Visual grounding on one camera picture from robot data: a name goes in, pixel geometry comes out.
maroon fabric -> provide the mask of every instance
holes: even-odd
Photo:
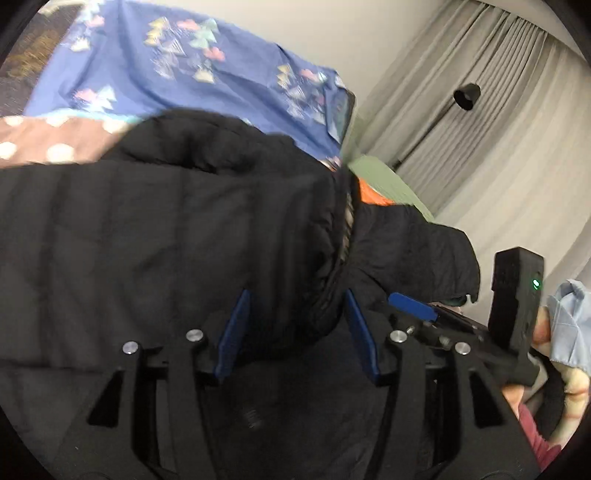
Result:
[[[542,435],[538,433],[538,428],[535,425],[533,416],[523,403],[519,405],[519,423],[530,441],[541,470],[544,471],[545,468],[558,457],[562,448],[560,445],[551,447],[550,444],[542,438]]]

gray curtain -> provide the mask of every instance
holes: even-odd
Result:
[[[474,110],[453,104],[475,82]],[[359,108],[343,158],[393,166],[434,213],[464,230],[482,273],[466,314],[486,323],[494,256],[521,246],[545,258],[544,292],[591,287],[591,69],[543,30],[450,0]]]
[[[378,157],[436,215],[476,170],[531,93],[553,39],[504,10],[448,2],[362,105],[345,159]],[[454,104],[464,83],[482,96],[471,112]]]

green fabric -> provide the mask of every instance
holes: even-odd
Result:
[[[350,170],[364,179],[376,192],[395,203],[414,205],[428,222],[434,222],[433,214],[419,200],[411,188],[390,167],[376,157],[364,155],[348,164]]]

orange fabric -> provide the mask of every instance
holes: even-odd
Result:
[[[383,207],[394,205],[394,201],[387,199],[376,192],[364,179],[359,179],[359,190],[361,191],[361,201],[370,205],[381,205]]]

light blue cloth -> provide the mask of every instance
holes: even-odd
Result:
[[[577,280],[567,280],[548,298],[550,359],[580,368],[591,376],[591,293]]]
[[[129,0],[87,0],[25,114],[74,109],[145,118],[170,108],[238,117],[339,155],[348,93],[337,73],[235,25]]]

